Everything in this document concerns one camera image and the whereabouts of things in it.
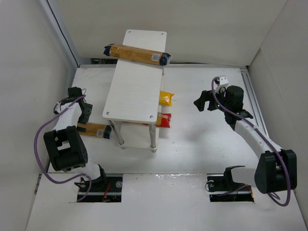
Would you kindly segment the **yellow spaghetti bag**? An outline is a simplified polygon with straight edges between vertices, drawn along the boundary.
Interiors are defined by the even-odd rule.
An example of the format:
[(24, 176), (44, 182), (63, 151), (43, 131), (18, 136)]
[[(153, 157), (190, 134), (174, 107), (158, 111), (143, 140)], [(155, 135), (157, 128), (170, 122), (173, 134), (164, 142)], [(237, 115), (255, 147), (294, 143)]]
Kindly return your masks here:
[(161, 106), (172, 106), (172, 97), (174, 93), (160, 91), (159, 95), (159, 105)]

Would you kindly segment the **blue-ended spaghetti box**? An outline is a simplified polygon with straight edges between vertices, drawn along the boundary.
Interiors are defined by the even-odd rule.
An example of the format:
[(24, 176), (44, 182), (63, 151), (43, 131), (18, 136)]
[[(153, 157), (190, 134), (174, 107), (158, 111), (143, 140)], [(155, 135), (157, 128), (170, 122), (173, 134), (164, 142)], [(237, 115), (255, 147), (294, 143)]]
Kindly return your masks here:
[(80, 135), (88, 137), (96, 137), (102, 139), (110, 139), (110, 134), (112, 128), (110, 125), (87, 123), (87, 124), (77, 124), (77, 130)]

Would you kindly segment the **red spaghetti bag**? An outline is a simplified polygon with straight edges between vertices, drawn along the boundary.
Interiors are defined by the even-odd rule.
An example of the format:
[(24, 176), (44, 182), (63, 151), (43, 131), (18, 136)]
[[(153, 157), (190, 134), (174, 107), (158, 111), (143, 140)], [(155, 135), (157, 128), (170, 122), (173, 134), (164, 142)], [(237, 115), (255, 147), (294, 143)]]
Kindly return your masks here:
[(171, 118), (171, 113), (158, 113), (155, 126), (159, 128), (170, 128)]

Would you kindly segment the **brown spaghetti box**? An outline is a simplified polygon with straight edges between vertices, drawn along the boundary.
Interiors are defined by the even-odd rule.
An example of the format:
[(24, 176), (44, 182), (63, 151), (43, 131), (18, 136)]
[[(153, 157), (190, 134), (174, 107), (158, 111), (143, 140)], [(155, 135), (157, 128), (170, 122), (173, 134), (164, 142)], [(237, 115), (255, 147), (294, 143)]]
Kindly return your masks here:
[(105, 46), (103, 54), (117, 59), (159, 66), (168, 65), (171, 59), (171, 55), (166, 52), (153, 51), (116, 43)]

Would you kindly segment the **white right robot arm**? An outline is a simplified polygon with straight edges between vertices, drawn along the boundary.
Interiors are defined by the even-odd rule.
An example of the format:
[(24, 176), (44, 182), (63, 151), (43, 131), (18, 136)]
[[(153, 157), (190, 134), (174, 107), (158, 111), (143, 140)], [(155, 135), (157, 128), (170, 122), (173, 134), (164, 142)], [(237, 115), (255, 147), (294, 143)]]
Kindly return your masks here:
[(294, 190), (297, 187), (297, 157), (294, 151), (275, 144), (251, 122), (253, 116), (243, 108), (244, 91), (238, 86), (223, 87), (217, 92), (204, 90), (194, 105), (202, 112), (221, 110), (226, 123), (240, 135), (258, 158), (256, 167), (231, 166), (224, 171), (229, 185), (244, 183), (263, 193)]

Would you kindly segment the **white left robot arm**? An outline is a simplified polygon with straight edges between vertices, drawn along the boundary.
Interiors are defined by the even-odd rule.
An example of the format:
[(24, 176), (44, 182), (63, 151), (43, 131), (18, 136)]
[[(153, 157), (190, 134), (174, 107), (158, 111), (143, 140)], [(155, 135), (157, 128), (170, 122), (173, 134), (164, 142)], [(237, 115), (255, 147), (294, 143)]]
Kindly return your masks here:
[(89, 179), (82, 177), (75, 185), (83, 192), (102, 192), (108, 186), (105, 171), (99, 164), (90, 161), (77, 129), (78, 124), (85, 125), (89, 121), (92, 111), (92, 105), (86, 103), (84, 98), (81, 88), (69, 88), (68, 96), (53, 108), (56, 125), (44, 133), (43, 139), (54, 170), (69, 172), (78, 168), (79, 173)]

